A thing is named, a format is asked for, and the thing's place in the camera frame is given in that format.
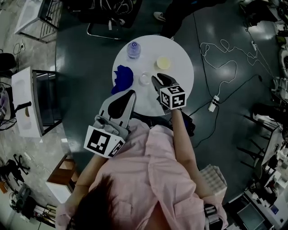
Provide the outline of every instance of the person's left arm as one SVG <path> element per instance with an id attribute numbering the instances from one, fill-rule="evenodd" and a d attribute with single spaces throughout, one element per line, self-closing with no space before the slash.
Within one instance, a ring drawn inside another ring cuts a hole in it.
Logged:
<path id="1" fill-rule="evenodd" d="M 107 158 L 95 154 L 90 162 L 87 164 L 77 183 L 71 196 L 66 201 L 66 205 L 72 207 L 78 207 L 81 199 L 89 192 L 89 188 L 95 181 L 96 175 L 103 164 L 107 161 Z"/>

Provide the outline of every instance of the black hair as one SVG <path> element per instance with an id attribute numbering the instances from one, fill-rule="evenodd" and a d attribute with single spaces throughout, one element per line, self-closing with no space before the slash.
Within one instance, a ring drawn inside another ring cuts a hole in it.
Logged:
<path id="1" fill-rule="evenodd" d="M 105 229 L 117 228 L 114 221 L 114 199 L 111 195 L 113 179 L 103 175 L 99 184 L 84 196 L 79 203 L 73 221 L 73 229 Z"/>

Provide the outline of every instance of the sleeve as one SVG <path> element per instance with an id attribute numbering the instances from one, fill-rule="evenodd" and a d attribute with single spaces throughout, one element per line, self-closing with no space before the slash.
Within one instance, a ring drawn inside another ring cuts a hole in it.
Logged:
<path id="1" fill-rule="evenodd" d="M 76 212 L 75 207 L 68 206 L 66 203 L 60 204 L 56 208 L 56 220 L 55 220 L 56 229 L 66 230 L 75 212 Z"/>
<path id="2" fill-rule="evenodd" d="M 228 226 L 227 215 L 222 204 L 216 199 L 216 196 L 208 196 L 202 199 L 204 204 L 212 204 L 216 207 L 219 218 L 223 221 L 222 229 L 225 229 Z"/>

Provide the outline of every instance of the white extension cord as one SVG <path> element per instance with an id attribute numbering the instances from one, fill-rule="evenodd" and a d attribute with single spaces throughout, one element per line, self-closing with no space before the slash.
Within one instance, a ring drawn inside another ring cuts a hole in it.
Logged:
<path id="1" fill-rule="evenodd" d="M 201 46 L 202 46 L 203 44 L 205 44 L 205 53 L 204 53 L 204 54 L 202 53 L 202 49 L 201 49 Z M 220 65 L 219 67 L 213 66 L 211 63 L 209 63 L 209 62 L 206 60 L 206 55 L 207 55 L 208 50 L 210 49 L 210 45 L 215 46 L 215 47 L 216 47 L 217 49 L 219 49 L 222 53 L 228 53 L 228 52 L 233 51 L 234 49 L 237 49 L 237 50 L 242 51 L 242 52 L 247 56 L 247 62 L 248 62 L 251 66 L 254 66 L 256 62 L 259 62 L 259 63 L 265 68 L 265 70 L 268 72 L 268 74 L 273 77 L 274 83 L 275 83 L 275 78 L 274 78 L 274 76 L 273 76 L 273 74 L 272 74 L 272 71 L 271 71 L 271 69 L 270 69 L 267 61 L 265 60 L 265 58 L 263 57 L 263 55 L 262 55 L 261 51 L 259 50 L 258 46 L 257 46 L 254 42 L 252 42 L 252 46 L 253 46 L 253 49 L 254 49 L 255 52 L 256 52 L 255 56 L 253 56 L 252 53 L 250 53 L 250 52 L 246 53 L 244 50 L 242 50 L 242 49 L 240 49 L 240 48 L 238 48 L 238 47 L 236 47 L 236 46 L 234 46 L 232 49 L 229 49 L 229 47 L 230 47 L 229 42 L 226 41 L 226 40 L 224 40 L 224 39 L 221 39 L 221 40 L 220 40 L 220 44 L 221 44 L 222 47 L 224 48 L 224 51 L 223 51 L 222 49 L 220 49 L 217 45 L 213 44 L 213 43 L 202 42 L 202 43 L 200 44 L 200 53 L 201 53 L 201 55 L 204 57 L 204 60 L 207 62 L 207 64 L 210 65 L 212 68 L 214 68 L 214 69 L 217 70 L 217 69 L 220 69 L 221 67 L 227 65 L 227 64 L 230 63 L 230 62 L 234 62 L 235 65 L 236 65 L 234 77 L 233 77 L 230 81 L 221 81 L 221 82 L 220 82 L 219 89 L 218 89 L 218 94 L 213 97 L 213 100 L 212 100 L 212 102 L 211 102 L 211 104 L 210 104 L 210 106 L 209 106 L 209 111 L 210 111 L 210 112 L 213 112 L 213 111 L 214 111 L 214 109 L 215 109 L 215 107 L 216 107 L 216 105 L 217 105 L 217 103 L 218 103 L 218 101 L 219 101 L 219 94 L 220 94 L 220 91 L 221 91 L 221 85 L 222 85 L 223 83 L 229 84 L 230 82 L 232 82 L 232 81 L 236 78 L 236 75 L 237 75 L 237 62 L 234 61 L 234 60 L 229 60 L 229 61 L 227 61 L 226 63 Z M 267 65 L 269 71 L 268 71 L 267 68 L 262 64 L 262 62 L 261 62 L 259 59 L 256 59 L 256 58 L 258 57 L 258 52 L 260 53 L 260 55 L 261 55 L 262 58 L 264 59 L 264 61 L 265 61 L 266 65 Z M 256 60 L 252 63 L 252 62 L 249 61 L 249 58 L 251 58 L 251 59 L 253 59 L 253 60 L 256 59 Z"/>

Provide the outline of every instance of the blue cloth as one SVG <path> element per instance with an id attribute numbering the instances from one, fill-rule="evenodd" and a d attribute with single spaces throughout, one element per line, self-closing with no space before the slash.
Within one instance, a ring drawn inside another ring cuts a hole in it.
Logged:
<path id="1" fill-rule="evenodd" d="M 133 72 L 129 67 L 119 65 L 115 79 L 115 86 L 113 87 L 111 93 L 114 95 L 118 92 L 128 89 L 133 84 Z"/>

